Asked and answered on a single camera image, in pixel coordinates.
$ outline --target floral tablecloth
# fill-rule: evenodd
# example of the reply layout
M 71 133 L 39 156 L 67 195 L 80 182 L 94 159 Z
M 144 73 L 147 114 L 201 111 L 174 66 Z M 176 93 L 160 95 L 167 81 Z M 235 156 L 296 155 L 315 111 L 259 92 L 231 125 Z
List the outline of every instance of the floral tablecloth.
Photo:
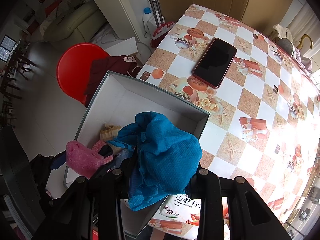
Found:
M 215 90 L 192 76 L 212 38 L 237 48 Z M 218 176 L 250 179 L 285 222 L 310 176 L 319 142 L 319 98 L 299 66 L 253 28 L 191 5 L 137 78 L 210 112 L 201 165 Z

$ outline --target blue disposable cloth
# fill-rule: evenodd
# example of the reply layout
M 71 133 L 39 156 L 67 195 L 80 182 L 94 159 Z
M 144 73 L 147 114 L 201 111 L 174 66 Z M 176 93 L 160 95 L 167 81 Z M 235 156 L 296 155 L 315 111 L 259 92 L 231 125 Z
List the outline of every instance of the blue disposable cloth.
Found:
M 163 114 L 137 114 L 109 143 L 133 151 L 138 147 L 138 172 L 131 176 L 129 206 L 137 211 L 167 195 L 183 194 L 202 156 L 198 139 L 176 128 Z

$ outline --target blue bottle cap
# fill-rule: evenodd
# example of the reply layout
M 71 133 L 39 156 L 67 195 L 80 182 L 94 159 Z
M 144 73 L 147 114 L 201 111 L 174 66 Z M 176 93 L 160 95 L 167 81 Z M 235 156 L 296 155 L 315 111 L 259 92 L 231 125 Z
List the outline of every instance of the blue bottle cap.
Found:
M 146 7 L 146 8 L 143 10 L 143 12 L 144 12 L 145 14 L 149 14 L 149 13 L 151 13 L 151 9 L 150 9 L 149 7 Z

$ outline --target white curtain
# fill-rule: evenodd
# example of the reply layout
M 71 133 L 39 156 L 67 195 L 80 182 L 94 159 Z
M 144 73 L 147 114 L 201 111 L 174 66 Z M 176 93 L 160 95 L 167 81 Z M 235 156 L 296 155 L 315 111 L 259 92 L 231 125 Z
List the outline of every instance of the white curtain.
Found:
M 288 28 L 291 31 L 293 43 L 299 41 L 303 34 L 308 34 L 313 41 L 313 49 L 310 49 L 309 39 L 303 40 L 301 56 L 311 58 L 320 50 L 320 21 L 308 3 L 304 4 Z

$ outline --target open box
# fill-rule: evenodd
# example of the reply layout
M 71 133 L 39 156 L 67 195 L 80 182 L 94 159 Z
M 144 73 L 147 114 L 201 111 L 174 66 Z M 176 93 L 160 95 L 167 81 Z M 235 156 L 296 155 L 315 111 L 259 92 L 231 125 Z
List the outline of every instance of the open box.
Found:
M 100 130 L 105 123 L 124 127 L 135 122 L 136 114 L 148 111 L 164 114 L 177 128 L 198 139 L 209 118 L 207 111 L 170 92 L 142 80 L 108 71 L 84 114 L 75 140 L 91 148 L 100 139 Z M 79 176 L 67 167 L 64 185 L 69 187 Z M 125 233 L 137 237 L 162 203 L 163 200 L 134 212 L 122 202 Z

